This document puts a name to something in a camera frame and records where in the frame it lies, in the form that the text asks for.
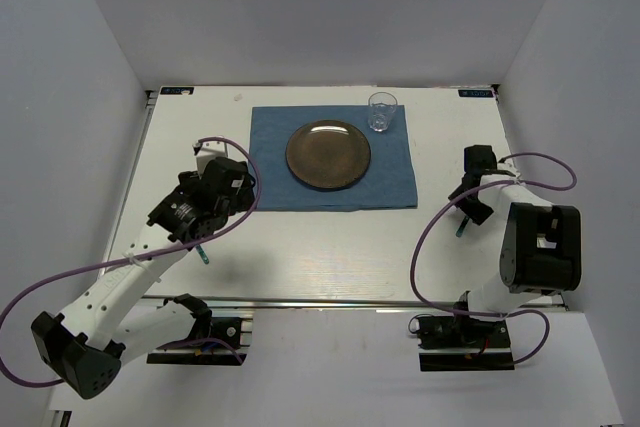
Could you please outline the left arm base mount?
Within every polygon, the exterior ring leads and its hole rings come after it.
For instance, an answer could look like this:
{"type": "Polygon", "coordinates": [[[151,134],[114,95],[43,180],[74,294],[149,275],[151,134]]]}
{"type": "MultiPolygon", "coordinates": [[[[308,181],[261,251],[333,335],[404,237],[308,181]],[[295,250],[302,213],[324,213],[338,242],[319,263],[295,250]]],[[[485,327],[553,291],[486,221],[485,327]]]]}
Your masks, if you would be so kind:
{"type": "Polygon", "coordinates": [[[150,365],[231,366],[240,367],[252,341],[253,317],[244,311],[217,310],[204,301],[188,301],[198,314],[189,334],[179,347],[150,352],[150,365]]]}

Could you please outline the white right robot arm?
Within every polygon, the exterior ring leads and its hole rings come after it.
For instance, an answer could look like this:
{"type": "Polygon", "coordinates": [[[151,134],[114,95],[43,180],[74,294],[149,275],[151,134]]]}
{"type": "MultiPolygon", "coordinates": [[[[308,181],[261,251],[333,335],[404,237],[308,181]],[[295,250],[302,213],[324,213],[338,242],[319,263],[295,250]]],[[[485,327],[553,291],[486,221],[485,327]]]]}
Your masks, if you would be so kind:
{"type": "Polygon", "coordinates": [[[514,157],[499,159],[489,145],[465,148],[461,183],[449,195],[466,223],[504,221],[497,273],[463,295],[465,312],[451,321],[453,337],[466,346],[486,336],[487,321],[504,318],[540,297],[574,291],[581,280],[579,210],[532,192],[542,184],[524,180],[508,165],[514,157]]]}

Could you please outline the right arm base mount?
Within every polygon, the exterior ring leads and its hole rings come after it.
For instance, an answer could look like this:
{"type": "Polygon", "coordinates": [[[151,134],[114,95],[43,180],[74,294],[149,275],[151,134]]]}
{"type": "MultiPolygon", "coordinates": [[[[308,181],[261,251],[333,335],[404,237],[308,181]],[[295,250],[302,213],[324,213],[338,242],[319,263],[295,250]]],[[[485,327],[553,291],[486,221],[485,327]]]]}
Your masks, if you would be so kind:
{"type": "Polygon", "coordinates": [[[409,320],[408,332],[418,340],[421,372],[515,369],[505,321],[422,314],[409,320]]]}

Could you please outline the fork with green handle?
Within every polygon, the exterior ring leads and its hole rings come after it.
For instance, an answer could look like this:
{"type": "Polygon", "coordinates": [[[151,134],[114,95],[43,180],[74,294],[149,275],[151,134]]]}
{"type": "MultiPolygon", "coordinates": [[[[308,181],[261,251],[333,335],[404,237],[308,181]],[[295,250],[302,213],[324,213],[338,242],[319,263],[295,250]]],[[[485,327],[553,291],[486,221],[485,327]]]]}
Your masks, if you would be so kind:
{"type": "Polygon", "coordinates": [[[201,244],[198,244],[195,246],[195,250],[197,251],[198,255],[200,256],[202,262],[205,265],[209,265],[210,264],[210,260],[209,257],[207,255],[207,253],[205,252],[204,248],[202,247],[201,244]]]}

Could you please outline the knife with green handle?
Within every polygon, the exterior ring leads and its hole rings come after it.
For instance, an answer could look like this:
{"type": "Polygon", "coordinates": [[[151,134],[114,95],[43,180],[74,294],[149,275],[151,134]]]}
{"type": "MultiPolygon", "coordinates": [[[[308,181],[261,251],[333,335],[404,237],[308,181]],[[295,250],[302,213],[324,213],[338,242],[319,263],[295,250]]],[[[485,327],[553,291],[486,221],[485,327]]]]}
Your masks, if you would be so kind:
{"type": "Polygon", "coordinates": [[[463,233],[464,233],[464,231],[465,231],[465,229],[466,229],[466,226],[467,226],[467,224],[469,223],[469,220],[470,220],[470,219],[469,219],[469,217],[467,217],[467,216],[465,216],[465,217],[462,219],[462,221],[461,221],[461,223],[460,223],[460,225],[459,225],[459,227],[458,227],[458,229],[456,230],[456,233],[455,233],[455,235],[456,235],[456,237],[457,237],[457,238],[461,238],[461,237],[462,237],[462,235],[463,235],[463,233]]]}

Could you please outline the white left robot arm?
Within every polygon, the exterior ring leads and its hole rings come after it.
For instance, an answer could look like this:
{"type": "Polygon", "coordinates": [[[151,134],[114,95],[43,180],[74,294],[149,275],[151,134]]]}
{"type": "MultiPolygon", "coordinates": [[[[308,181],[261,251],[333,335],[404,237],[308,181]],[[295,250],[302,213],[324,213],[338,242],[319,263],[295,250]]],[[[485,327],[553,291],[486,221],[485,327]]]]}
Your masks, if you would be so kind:
{"type": "Polygon", "coordinates": [[[31,325],[39,354],[81,398],[103,392],[132,360],[163,347],[209,341],[212,313],[190,295],[172,297],[150,314],[126,317],[150,287],[228,219],[250,210],[255,178],[244,161],[218,156],[201,171],[182,172],[177,186],[149,213],[125,264],[100,277],[57,315],[31,325]]]}

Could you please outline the clear drinking glass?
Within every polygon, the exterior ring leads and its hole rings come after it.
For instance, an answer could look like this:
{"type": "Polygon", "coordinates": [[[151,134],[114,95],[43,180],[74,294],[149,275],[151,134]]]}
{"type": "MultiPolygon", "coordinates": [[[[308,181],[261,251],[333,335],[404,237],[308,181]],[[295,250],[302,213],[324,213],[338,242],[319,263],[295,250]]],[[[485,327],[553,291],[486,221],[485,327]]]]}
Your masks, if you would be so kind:
{"type": "Polygon", "coordinates": [[[375,132],[386,131],[398,108],[396,97],[388,92],[376,92],[368,100],[368,125],[375,132]]]}

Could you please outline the blue cloth napkin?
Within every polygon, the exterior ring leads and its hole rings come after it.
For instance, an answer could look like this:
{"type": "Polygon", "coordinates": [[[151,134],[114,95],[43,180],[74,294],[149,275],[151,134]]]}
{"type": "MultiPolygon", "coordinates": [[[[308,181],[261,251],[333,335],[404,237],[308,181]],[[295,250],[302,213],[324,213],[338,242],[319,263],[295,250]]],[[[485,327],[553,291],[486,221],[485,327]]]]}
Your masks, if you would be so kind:
{"type": "Polygon", "coordinates": [[[403,106],[396,109],[389,128],[382,133],[369,128],[366,105],[255,106],[249,154],[261,176],[260,211],[353,212],[418,206],[403,106]],[[369,168],[347,189],[313,189],[295,178],[287,166],[285,150],[289,138],[298,128],[318,120],[349,123],[369,142],[369,168]]]}

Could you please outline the dark round plate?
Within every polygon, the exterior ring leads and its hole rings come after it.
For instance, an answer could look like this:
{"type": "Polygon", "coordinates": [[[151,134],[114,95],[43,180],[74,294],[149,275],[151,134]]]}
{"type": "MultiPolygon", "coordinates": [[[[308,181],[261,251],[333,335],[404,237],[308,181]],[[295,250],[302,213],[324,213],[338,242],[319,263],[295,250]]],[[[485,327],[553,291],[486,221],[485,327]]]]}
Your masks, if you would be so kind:
{"type": "Polygon", "coordinates": [[[371,163],[371,147],[354,125],[319,120],[298,128],[289,138],[286,165],[302,184],[316,190],[342,190],[364,177],[371,163]]]}

